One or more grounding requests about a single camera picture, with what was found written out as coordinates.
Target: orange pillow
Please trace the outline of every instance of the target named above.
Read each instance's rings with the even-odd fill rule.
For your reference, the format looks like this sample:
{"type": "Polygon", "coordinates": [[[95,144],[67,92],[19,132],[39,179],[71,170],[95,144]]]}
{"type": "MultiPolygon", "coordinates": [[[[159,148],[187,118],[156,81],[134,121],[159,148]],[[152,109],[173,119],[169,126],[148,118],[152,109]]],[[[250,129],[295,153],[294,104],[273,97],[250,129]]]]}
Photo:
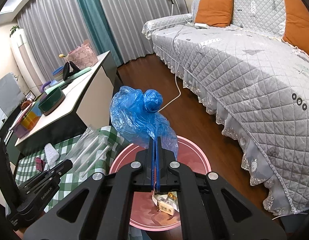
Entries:
{"type": "Polygon", "coordinates": [[[200,0],[195,23],[214,27],[230,25],[234,0],[200,0]]]}
{"type": "Polygon", "coordinates": [[[285,0],[286,30],[284,41],[309,55],[309,12],[301,0],[285,0]]]}

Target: sofa backrest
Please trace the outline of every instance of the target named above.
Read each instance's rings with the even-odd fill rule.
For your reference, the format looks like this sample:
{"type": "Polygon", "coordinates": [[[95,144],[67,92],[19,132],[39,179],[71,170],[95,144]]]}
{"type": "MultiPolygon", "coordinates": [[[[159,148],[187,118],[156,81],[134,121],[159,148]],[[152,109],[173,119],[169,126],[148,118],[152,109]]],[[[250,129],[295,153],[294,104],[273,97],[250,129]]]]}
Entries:
{"type": "MultiPolygon", "coordinates": [[[[200,0],[193,0],[192,14],[196,18],[200,0]]],[[[257,32],[283,36],[286,10],[284,0],[234,0],[231,24],[257,32]]]]}

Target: knotted plastic bag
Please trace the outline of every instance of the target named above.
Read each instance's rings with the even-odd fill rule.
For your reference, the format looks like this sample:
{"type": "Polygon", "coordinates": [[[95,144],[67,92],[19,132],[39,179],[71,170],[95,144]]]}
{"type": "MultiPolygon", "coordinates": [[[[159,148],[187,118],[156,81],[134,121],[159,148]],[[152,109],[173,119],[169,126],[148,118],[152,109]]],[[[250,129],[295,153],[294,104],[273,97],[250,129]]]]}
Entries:
{"type": "Polygon", "coordinates": [[[149,137],[161,137],[162,148],[170,150],[177,159],[178,139],[169,121],[158,112],[162,95],[149,89],[123,86],[114,95],[110,105],[110,117],[114,128],[130,143],[148,148],[149,137]]]}

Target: metal bolt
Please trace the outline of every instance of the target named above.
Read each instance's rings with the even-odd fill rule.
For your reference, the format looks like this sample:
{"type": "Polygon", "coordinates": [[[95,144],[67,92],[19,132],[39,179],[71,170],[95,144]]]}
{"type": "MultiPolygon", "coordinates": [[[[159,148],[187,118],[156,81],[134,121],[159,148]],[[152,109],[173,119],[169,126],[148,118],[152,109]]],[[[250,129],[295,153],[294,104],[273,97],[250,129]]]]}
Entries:
{"type": "Polygon", "coordinates": [[[179,168],[180,167],[180,163],[179,162],[170,162],[170,167],[171,168],[179,168]]]}
{"type": "Polygon", "coordinates": [[[132,162],[131,163],[131,167],[134,168],[134,169],[137,169],[141,166],[141,163],[140,162],[132,162]]]}
{"type": "Polygon", "coordinates": [[[100,173],[100,172],[96,172],[96,173],[94,173],[94,174],[92,175],[92,178],[93,178],[94,180],[100,180],[100,179],[102,179],[102,177],[103,177],[103,174],[100,173]]]}
{"type": "Polygon", "coordinates": [[[218,174],[215,173],[215,172],[210,172],[208,174],[208,178],[211,179],[211,180],[216,180],[218,177],[219,177],[218,174]]]}

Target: curtain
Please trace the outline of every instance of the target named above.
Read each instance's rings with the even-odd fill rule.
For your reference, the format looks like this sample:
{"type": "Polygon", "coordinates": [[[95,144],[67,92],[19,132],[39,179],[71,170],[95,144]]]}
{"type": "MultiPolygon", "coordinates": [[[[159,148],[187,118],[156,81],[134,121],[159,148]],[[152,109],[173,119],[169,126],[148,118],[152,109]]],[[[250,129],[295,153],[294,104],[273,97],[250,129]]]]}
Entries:
{"type": "MultiPolygon", "coordinates": [[[[171,15],[170,0],[100,0],[114,39],[127,62],[153,53],[153,44],[141,33],[145,22],[171,15]]],[[[177,0],[187,13],[185,0],[177,0]]],[[[174,15],[180,14],[177,6],[174,15]]]]}
{"type": "Polygon", "coordinates": [[[100,0],[78,0],[78,3],[98,54],[110,50],[117,66],[120,66],[122,64],[121,55],[100,0]]]}
{"type": "Polygon", "coordinates": [[[54,70],[64,65],[59,54],[66,55],[84,40],[91,40],[77,0],[30,0],[17,20],[48,80],[53,79],[54,70]]]}

